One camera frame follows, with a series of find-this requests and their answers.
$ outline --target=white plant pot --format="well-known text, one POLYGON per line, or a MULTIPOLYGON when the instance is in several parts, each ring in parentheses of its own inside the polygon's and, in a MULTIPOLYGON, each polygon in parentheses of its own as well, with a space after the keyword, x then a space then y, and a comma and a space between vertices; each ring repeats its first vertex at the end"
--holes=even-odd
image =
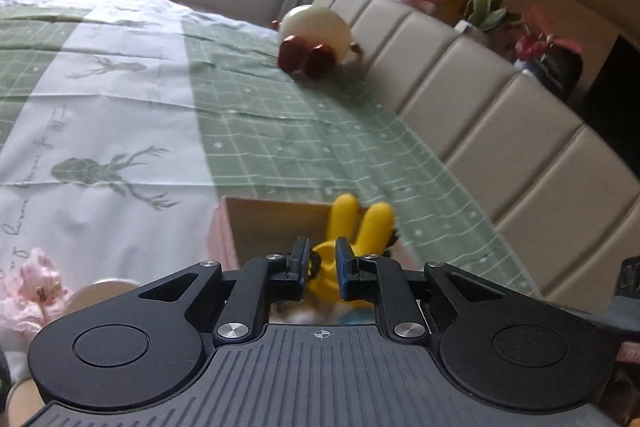
POLYGON ((473 39, 478 44, 481 44, 482 46, 489 46, 489 36, 468 21, 461 19, 454 28, 458 32, 466 35, 468 38, 473 39))

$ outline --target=circular cap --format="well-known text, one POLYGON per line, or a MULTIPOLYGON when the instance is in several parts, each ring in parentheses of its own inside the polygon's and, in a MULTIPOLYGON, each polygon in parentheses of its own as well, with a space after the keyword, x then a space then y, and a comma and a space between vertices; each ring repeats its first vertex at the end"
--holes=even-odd
POLYGON ((74 353, 84 363, 118 367, 138 360, 149 347, 149 337, 131 326, 111 324, 85 331, 74 343, 74 353))
POLYGON ((249 332, 244 324, 239 322, 229 322, 218 328, 218 334, 225 339, 239 339, 249 332))
POLYGON ((547 367, 564 359, 569 348, 563 335, 551 328, 523 324, 500 331, 494 348, 509 362, 524 367, 547 367))
POLYGON ((426 331, 424 326, 417 322, 401 322, 394 328, 396 335, 405 339, 415 339, 420 337, 426 331))

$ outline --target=metal screw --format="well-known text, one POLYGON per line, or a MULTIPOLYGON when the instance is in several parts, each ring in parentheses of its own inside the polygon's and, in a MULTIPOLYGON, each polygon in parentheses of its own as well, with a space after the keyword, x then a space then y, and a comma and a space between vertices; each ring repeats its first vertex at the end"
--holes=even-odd
POLYGON ((225 339, 239 339, 249 332, 249 328, 239 322, 228 322, 218 328, 218 334, 225 339))
POLYGON ((415 339, 424 335, 424 326, 417 322, 401 322, 394 328, 396 335, 405 339, 415 339))

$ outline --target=headboard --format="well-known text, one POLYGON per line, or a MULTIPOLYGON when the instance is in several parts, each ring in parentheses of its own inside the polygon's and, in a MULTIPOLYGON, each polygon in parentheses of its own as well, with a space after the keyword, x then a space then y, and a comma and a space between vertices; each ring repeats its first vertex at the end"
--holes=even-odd
POLYGON ((640 246, 640 184, 527 74, 392 0, 316 0, 364 50, 366 80, 491 217, 549 301, 601 311, 640 246))

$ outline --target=potted plant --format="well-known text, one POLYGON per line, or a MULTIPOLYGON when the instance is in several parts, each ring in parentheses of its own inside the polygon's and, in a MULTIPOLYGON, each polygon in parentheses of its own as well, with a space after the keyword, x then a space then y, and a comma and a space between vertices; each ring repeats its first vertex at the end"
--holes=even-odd
POLYGON ((522 18, 520 14, 509 12, 502 6, 504 0, 469 0, 466 4, 463 19, 456 25, 456 30, 484 46, 489 44, 489 30, 501 23, 518 25, 522 18))

